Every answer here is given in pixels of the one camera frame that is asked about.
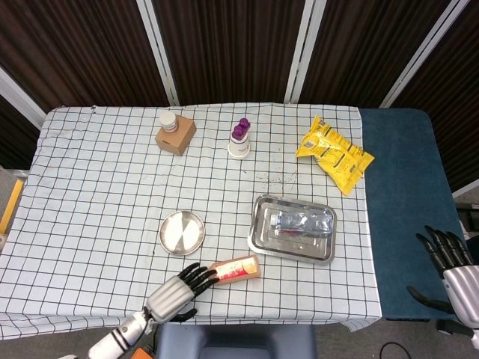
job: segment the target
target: blue cloth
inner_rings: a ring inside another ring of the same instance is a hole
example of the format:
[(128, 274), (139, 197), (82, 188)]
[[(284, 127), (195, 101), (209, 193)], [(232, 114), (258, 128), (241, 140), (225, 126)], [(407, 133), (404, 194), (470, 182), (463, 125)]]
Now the blue cloth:
[(362, 109), (364, 150), (376, 157), (365, 173), (367, 213), (382, 316), (453, 318), (407, 292), (447, 300), (416, 233), (424, 225), (463, 237), (430, 118), (414, 109)]

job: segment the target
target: yellow snack bag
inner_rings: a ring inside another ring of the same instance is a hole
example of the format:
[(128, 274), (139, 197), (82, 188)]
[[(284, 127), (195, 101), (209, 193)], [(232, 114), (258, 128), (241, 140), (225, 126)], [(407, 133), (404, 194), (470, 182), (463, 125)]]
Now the yellow snack bag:
[(374, 160), (372, 155), (343, 138), (319, 116), (314, 118), (311, 129), (296, 151), (296, 157), (302, 156), (315, 156), (317, 164), (346, 196)]

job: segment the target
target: brown curtain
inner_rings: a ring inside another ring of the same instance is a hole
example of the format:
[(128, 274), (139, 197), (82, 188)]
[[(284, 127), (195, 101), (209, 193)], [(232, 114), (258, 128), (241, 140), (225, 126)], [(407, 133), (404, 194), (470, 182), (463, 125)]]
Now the brown curtain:
[(378, 107), (449, 1), (327, 1), (301, 103)]
[(40, 131), (0, 96), (0, 165), (29, 170)]
[(283, 102), (304, 0), (154, 0), (182, 105)]
[(479, 1), (471, 1), (394, 107), (426, 111), (452, 191), (479, 178)]
[(135, 0), (0, 1), (0, 64), (48, 112), (168, 105)]

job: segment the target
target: rectangular stainless steel tray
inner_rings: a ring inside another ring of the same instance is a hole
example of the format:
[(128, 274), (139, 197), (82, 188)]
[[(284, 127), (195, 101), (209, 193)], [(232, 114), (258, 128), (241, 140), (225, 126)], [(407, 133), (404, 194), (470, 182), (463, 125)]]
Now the rectangular stainless steel tray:
[[(291, 236), (279, 238), (270, 230), (271, 215), (279, 212), (323, 213), (333, 217), (331, 233), (317, 236)], [(272, 256), (325, 264), (335, 255), (336, 213), (324, 204), (290, 200), (264, 194), (256, 199), (249, 229), (248, 244), (252, 251)]]

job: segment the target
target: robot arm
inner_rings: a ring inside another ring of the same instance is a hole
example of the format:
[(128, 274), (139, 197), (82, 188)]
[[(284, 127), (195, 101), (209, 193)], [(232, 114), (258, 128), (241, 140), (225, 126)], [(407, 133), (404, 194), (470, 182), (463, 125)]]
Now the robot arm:
[(442, 279), (449, 301), (437, 301), (422, 295), (414, 287), (407, 286), (412, 297), (420, 303), (456, 314), (467, 328), (476, 349), (479, 349), (479, 266), (475, 266), (470, 253), (453, 233), (443, 233), (426, 226), (433, 242), (421, 234), (416, 237), (430, 255)]
[(184, 322), (192, 318), (197, 312), (195, 308), (184, 314), (179, 314), (180, 310), (219, 280), (210, 279), (210, 276), (216, 274), (215, 270), (207, 271), (207, 267), (199, 265), (200, 263), (191, 264), (178, 276), (168, 279), (148, 297), (141, 312), (127, 318), (119, 327), (92, 346), (88, 357), (119, 358), (134, 346), (143, 334), (151, 332), (153, 323)]

